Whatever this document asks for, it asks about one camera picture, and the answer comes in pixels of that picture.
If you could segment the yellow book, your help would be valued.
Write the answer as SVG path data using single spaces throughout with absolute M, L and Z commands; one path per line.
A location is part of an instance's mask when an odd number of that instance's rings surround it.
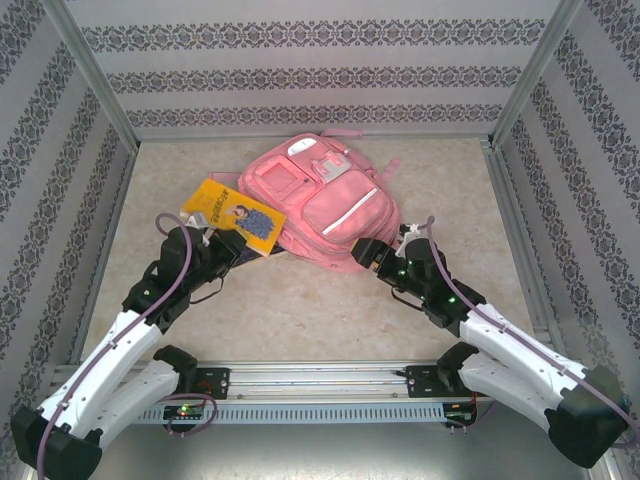
M 264 256 L 278 241 L 286 215 L 212 179 L 206 179 L 181 207 L 187 221 L 194 212 L 203 212 L 212 229 L 235 230 L 246 246 Z

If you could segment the pink backpack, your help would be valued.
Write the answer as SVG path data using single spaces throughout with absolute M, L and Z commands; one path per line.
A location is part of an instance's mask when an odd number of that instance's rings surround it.
M 277 243 L 319 267 L 358 273 L 351 255 L 360 238 L 388 244 L 401 223 L 388 182 L 400 166 L 392 159 L 377 170 L 369 159 L 339 140 L 355 130 L 328 129 L 286 140 L 241 173 L 212 172 L 209 178 L 284 214 Z

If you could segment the plain navy book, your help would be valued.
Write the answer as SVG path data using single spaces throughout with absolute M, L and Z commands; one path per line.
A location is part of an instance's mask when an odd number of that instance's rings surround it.
M 286 250 L 281 248 L 279 245 L 275 245 L 274 248 L 272 249 L 272 251 L 264 256 L 258 252 L 255 252 L 254 250 L 250 249 L 250 248 L 246 248 L 242 254 L 240 255 L 239 259 L 237 260 L 235 266 L 240 266 L 240 265 L 244 265 L 246 263 L 252 262 L 252 261 L 256 261 L 256 260 L 262 260 L 262 259 L 267 259 L 270 257 L 275 257 L 276 255 L 285 253 Z

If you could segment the grey metal sheet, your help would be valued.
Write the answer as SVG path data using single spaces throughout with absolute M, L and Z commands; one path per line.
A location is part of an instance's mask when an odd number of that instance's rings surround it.
M 531 428 L 436 424 L 216 426 L 186 439 L 134 426 L 91 480 L 591 480 Z

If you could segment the aluminium frame rail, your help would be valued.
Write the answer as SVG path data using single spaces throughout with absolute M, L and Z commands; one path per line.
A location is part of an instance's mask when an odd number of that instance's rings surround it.
M 242 134 L 223 136 L 186 136 L 186 137 L 150 137 L 141 139 L 140 143 L 183 143 L 183 142 L 216 142 L 216 141 L 240 141 L 240 140 L 286 140 L 289 135 L 279 134 Z M 404 139 L 424 139 L 424 140 L 462 140 L 477 139 L 481 143 L 491 144 L 494 137 L 491 134 L 481 133 L 390 133 L 390 134 L 362 134 L 334 136 L 337 140 L 404 140 Z
M 112 202 L 108 210 L 104 231 L 100 237 L 94 269 L 89 277 L 86 295 L 81 305 L 80 317 L 73 332 L 70 349 L 65 358 L 66 364 L 75 365 L 80 361 L 139 149 L 140 145 L 137 145 L 129 154 L 119 177 L 117 188 L 111 197 Z
M 504 161 L 488 140 L 481 140 L 481 148 L 522 287 L 534 336 L 544 345 L 553 347 L 560 354 L 566 355 L 567 350 Z

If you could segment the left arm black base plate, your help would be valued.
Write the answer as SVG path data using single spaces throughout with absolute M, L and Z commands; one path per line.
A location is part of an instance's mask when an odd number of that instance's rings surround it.
M 229 390 L 229 377 L 228 368 L 198 367 L 192 391 L 209 395 L 215 400 L 225 400 Z

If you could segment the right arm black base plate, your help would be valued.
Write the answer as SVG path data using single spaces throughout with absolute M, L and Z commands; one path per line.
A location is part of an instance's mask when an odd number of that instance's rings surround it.
M 473 393 L 486 398 L 485 394 L 467 388 L 459 372 L 449 367 L 408 365 L 394 374 L 404 379 L 410 398 L 470 398 Z

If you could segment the aluminium mounting rail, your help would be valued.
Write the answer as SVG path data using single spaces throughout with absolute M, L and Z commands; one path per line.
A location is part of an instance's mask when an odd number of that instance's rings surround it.
M 572 361 L 560 360 L 558 367 L 547 362 L 529 362 L 506 366 L 502 362 L 475 354 L 463 362 L 459 370 L 461 380 L 470 390 L 488 395 L 501 388 L 507 394 L 522 393 L 527 400 L 550 400 L 565 389 L 573 389 L 576 382 L 571 373 L 583 379 L 585 367 Z M 151 378 L 144 387 L 157 382 L 160 374 L 169 376 L 169 384 L 176 393 L 192 391 L 198 367 L 228 368 L 230 383 L 225 400 L 275 401 L 301 400 L 374 400 L 427 399 L 410 398 L 403 378 L 394 374 L 408 365 L 433 365 L 398 362 L 354 363 L 207 363 L 186 362 L 173 366 L 162 360 L 133 365 L 115 384 L 127 386 L 149 369 Z

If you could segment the aluminium corner post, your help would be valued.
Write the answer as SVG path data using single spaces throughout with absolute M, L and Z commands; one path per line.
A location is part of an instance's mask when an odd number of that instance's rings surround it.
M 582 1 L 559 1 L 521 76 L 517 80 L 494 129 L 488 135 L 488 143 L 491 148 L 496 148 L 500 145 L 510 132 L 531 91 L 541 78 L 547 64 L 553 57 L 555 49 L 573 21 Z
M 71 14 L 66 0 L 39 1 L 74 57 L 88 85 L 94 91 L 120 139 L 126 145 L 128 152 L 137 154 L 140 140 L 81 28 Z

